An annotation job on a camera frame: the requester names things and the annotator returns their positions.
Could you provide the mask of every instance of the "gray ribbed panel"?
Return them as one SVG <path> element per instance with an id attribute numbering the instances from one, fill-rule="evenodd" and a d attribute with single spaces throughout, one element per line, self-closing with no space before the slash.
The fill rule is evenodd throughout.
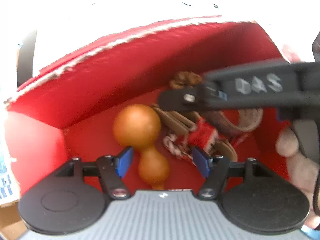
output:
<path id="1" fill-rule="evenodd" d="M 214 202 L 196 199 L 190 191 L 137 191 L 113 201 L 94 225 L 66 236 L 28 231 L 21 240 L 304 240 L 300 230 L 278 236 L 249 233 L 230 223 Z"/>

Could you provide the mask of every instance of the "wooden ornament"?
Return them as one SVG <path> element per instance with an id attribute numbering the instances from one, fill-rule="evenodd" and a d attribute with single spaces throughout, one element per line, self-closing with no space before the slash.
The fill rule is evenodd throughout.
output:
<path id="1" fill-rule="evenodd" d="M 138 172 L 153 189 L 162 190 L 169 176 L 167 159 L 155 148 L 161 130 L 158 114 L 146 105 L 130 105 L 116 117 L 113 135 L 123 146 L 132 146 L 140 152 Z"/>

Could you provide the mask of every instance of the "cardboard box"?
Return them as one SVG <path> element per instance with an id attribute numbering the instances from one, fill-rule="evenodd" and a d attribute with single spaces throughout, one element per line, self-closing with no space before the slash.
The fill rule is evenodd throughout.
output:
<path id="1" fill-rule="evenodd" d="M 16 203 L 0 208 L 0 236 L 3 240 L 16 240 L 26 230 Z"/>

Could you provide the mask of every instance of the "blue pad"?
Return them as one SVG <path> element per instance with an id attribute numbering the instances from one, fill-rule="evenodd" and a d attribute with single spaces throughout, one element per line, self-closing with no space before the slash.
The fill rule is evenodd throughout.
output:
<path id="1" fill-rule="evenodd" d="M 206 153 L 202 152 L 202 150 L 192 147 L 191 148 L 193 162 L 196 164 L 199 172 L 204 178 L 207 178 L 210 174 L 210 168 L 208 163 L 208 157 L 206 157 Z"/>
<path id="2" fill-rule="evenodd" d="M 133 148 L 126 147 L 122 152 L 117 156 L 118 165 L 116 167 L 116 172 L 120 178 L 123 178 L 127 173 L 133 159 Z"/>

